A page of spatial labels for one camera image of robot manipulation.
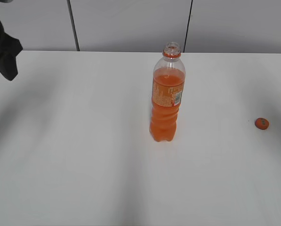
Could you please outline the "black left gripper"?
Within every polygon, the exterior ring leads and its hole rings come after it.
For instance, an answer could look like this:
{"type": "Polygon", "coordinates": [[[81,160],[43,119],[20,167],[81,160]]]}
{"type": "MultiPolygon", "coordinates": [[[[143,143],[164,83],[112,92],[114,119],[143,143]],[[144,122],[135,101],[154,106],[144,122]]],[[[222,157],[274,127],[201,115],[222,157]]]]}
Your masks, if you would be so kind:
{"type": "Polygon", "coordinates": [[[20,41],[5,34],[0,21],[0,73],[9,81],[18,75],[16,57],[23,50],[20,41]]]}

